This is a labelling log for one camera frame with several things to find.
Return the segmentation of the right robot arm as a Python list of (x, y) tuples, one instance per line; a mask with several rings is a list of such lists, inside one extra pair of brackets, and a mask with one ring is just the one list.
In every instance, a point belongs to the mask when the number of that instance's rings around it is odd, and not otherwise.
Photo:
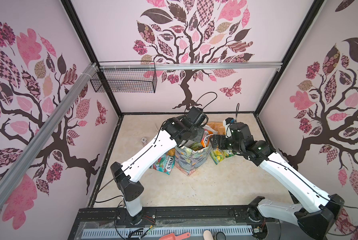
[(322, 240), (337, 220), (345, 201), (338, 194), (328, 194), (293, 167), (266, 141), (256, 141), (248, 125), (230, 123), (225, 125), (225, 135), (210, 138), (214, 149), (230, 150), (243, 156), (271, 174), (298, 201), (297, 204), (274, 202), (257, 197), (254, 207), (265, 218), (273, 218), (297, 225), (315, 240)]

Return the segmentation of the yellow snack packet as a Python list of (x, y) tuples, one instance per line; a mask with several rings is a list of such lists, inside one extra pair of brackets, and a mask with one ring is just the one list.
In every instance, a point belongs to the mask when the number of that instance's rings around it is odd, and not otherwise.
[(175, 154), (176, 154), (176, 149), (175, 149), (175, 148), (172, 148), (171, 150), (168, 151), (167, 154), (168, 154), (169, 156), (171, 156), (171, 157), (174, 157)]

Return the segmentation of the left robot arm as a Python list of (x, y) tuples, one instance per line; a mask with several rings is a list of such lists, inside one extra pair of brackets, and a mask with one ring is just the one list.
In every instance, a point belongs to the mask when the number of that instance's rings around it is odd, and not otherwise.
[(199, 143), (204, 134), (208, 117), (203, 109), (192, 107), (188, 113), (163, 122), (157, 135), (133, 157), (123, 163), (111, 165), (113, 180), (123, 195), (125, 207), (131, 218), (143, 210), (141, 194), (144, 191), (141, 177), (163, 154), (188, 141)]

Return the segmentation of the Fox's candy bag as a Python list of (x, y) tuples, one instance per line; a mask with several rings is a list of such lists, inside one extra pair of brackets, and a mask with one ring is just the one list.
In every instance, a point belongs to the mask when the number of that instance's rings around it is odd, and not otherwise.
[(167, 152), (151, 165), (151, 169), (170, 175), (175, 166), (175, 154)]

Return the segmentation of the green yellow snack bag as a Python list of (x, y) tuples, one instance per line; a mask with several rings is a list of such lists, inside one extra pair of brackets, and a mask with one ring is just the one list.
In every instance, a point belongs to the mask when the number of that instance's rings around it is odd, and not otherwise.
[(224, 159), (235, 156), (235, 154), (231, 150), (220, 150), (220, 149), (212, 149), (210, 152), (210, 156), (214, 163), (218, 165)]

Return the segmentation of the colourful paper gift bag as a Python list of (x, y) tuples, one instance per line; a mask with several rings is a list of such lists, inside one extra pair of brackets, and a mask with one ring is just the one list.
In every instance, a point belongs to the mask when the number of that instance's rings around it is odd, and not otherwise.
[(190, 176), (199, 167), (201, 167), (206, 162), (211, 152), (211, 147), (208, 146), (207, 140), (202, 139), (201, 143), (205, 146), (205, 148), (197, 152), (189, 148), (192, 144), (191, 145), (186, 144), (184, 147), (180, 147), (180, 148), (175, 147), (176, 166), (179, 168), (180, 171), (182, 171), (187, 176)]

